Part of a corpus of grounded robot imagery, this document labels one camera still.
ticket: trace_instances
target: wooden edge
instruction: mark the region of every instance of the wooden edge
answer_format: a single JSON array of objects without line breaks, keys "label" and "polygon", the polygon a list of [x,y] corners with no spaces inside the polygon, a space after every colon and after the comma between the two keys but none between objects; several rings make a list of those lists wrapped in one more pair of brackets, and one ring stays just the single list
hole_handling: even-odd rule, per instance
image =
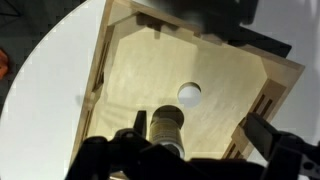
[{"label": "wooden edge", "polygon": [[95,88],[95,85],[97,82],[97,80],[96,80],[97,76],[98,76],[97,71],[98,71],[98,68],[100,65],[101,54],[102,54],[101,51],[103,50],[104,39],[105,39],[106,32],[107,32],[108,19],[111,14],[112,4],[113,4],[113,0],[108,0],[105,4],[105,7],[104,7],[100,30],[99,30],[99,35],[98,35],[99,38],[97,39],[96,48],[95,48],[95,52],[94,52],[94,56],[93,56],[93,60],[92,60],[91,68],[90,68],[90,74],[89,74],[89,78],[88,78],[88,82],[87,82],[87,88],[86,88],[86,92],[85,92],[85,96],[84,96],[84,100],[83,100],[84,105],[82,106],[82,109],[81,109],[80,119],[79,119],[79,123],[78,123],[78,128],[77,128],[77,132],[76,132],[76,136],[75,136],[75,140],[74,140],[74,145],[73,145],[73,150],[72,150],[72,155],[71,155],[71,160],[70,160],[70,165],[73,162],[73,160],[74,160],[74,158],[80,148],[82,140],[83,140],[83,134],[84,134],[85,128],[86,128],[85,125],[87,122],[88,114],[90,112],[88,109],[88,106],[86,106],[86,104],[89,103],[90,99],[92,99],[91,92]]},{"label": "wooden edge", "polygon": [[262,49],[256,48],[256,47],[251,46],[251,45],[240,46],[240,47],[237,47],[237,48],[242,49],[242,50],[247,51],[247,52],[250,52],[252,54],[258,55],[258,56],[260,56],[262,58],[265,58],[267,60],[273,61],[273,62],[275,62],[277,64],[281,64],[281,65],[290,67],[290,68],[295,69],[297,71],[300,71],[301,68],[303,68],[303,65],[301,65],[301,64],[298,64],[296,62],[287,60],[285,58],[282,58],[280,56],[274,55],[272,53],[269,53],[267,51],[264,51]]},{"label": "wooden edge", "polygon": [[[263,85],[259,95],[251,106],[249,112],[255,112],[261,115],[266,121],[271,122],[273,116],[277,113],[283,100],[286,98],[290,89],[271,79],[267,79]],[[248,158],[254,149],[246,137],[242,127],[244,120],[242,120],[235,128],[231,138],[231,143],[236,145],[236,149],[241,152],[243,158]]]},{"label": "wooden edge", "polygon": [[172,15],[168,15],[158,9],[151,8],[148,6],[145,6],[143,4],[131,1],[131,0],[115,0],[117,3],[120,3],[122,5],[125,5],[129,8],[132,8],[136,11],[142,12],[144,14],[147,14],[149,16],[152,16],[154,18],[160,19],[162,21],[168,22],[170,24],[191,30],[195,33],[200,33],[201,29],[198,26],[191,25],[189,23],[186,23],[184,20],[174,17]]}]

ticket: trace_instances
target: plywood panel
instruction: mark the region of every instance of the plywood panel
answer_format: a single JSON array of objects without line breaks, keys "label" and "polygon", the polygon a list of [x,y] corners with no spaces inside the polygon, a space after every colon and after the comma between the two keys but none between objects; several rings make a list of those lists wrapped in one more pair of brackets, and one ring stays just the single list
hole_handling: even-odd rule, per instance
[{"label": "plywood panel", "polygon": [[[186,159],[222,157],[235,127],[267,79],[261,58],[191,34],[177,39],[165,33],[155,38],[155,33],[159,32],[143,28],[119,43],[112,39],[117,51],[89,135],[110,140],[117,130],[132,127],[138,110],[147,110],[150,124],[158,107],[175,105],[185,115],[181,133]],[[184,108],[177,99],[186,82],[201,87],[202,100],[194,108]]]}]

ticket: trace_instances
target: hole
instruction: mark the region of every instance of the hole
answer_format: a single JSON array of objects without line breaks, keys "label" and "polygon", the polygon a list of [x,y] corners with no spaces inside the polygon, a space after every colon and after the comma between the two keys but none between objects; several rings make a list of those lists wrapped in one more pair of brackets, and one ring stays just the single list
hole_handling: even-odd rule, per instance
[{"label": "hole", "polygon": [[179,89],[178,100],[186,108],[195,107],[201,100],[200,86],[193,82],[183,84]]},{"label": "hole", "polygon": [[311,170],[311,169],[313,169],[313,167],[314,167],[314,164],[311,162],[306,162],[303,164],[303,168],[306,170]]}]

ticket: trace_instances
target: black mechanical part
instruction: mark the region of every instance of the black mechanical part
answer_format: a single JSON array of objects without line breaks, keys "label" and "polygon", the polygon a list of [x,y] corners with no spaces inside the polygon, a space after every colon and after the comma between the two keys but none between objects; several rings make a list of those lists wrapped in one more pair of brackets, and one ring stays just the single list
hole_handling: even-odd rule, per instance
[{"label": "black mechanical part", "polygon": [[299,174],[320,179],[315,169],[304,168],[306,162],[320,164],[319,146],[307,144],[294,134],[277,131],[256,113],[249,113],[243,124],[247,138],[269,162],[264,179],[296,180]]},{"label": "black mechanical part", "polygon": [[133,129],[142,137],[147,136],[147,111],[138,111]]},{"label": "black mechanical part", "polygon": [[69,169],[66,180],[105,180],[109,178],[108,141],[104,137],[86,139]]},{"label": "black mechanical part", "polygon": [[[141,120],[138,124],[144,124],[145,118],[137,119]],[[66,179],[102,180],[118,171],[132,180],[293,180],[299,174],[312,180],[320,179],[319,146],[309,145],[291,133],[277,131],[254,113],[249,113],[241,124],[248,139],[269,162],[267,168],[240,159],[192,159],[185,162],[168,147],[152,145],[142,137],[141,131],[138,133],[128,128],[119,130],[110,142],[104,137],[85,140]]]}]

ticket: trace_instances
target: white surface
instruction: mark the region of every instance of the white surface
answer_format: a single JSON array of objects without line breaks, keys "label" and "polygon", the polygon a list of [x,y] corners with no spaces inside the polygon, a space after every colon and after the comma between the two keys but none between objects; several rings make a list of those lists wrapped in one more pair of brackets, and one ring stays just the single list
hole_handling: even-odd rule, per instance
[{"label": "white surface", "polygon": [[201,91],[193,84],[187,84],[180,89],[178,100],[184,107],[192,108],[198,105],[201,101]]},{"label": "white surface", "polygon": [[[250,29],[293,46],[288,59],[306,66],[272,124],[317,144],[320,140],[320,2],[260,0]],[[249,160],[265,164],[254,151]]]},{"label": "white surface", "polygon": [[[69,163],[104,0],[65,18],[19,72],[0,121],[2,180],[63,179]],[[260,0],[251,29],[293,45],[289,59],[306,69],[273,125],[320,140],[317,0]],[[254,152],[250,160],[264,163]]]},{"label": "white surface", "polygon": [[21,68],[0,121],[1,180],[64,179],[104,3],[70,13]]}]

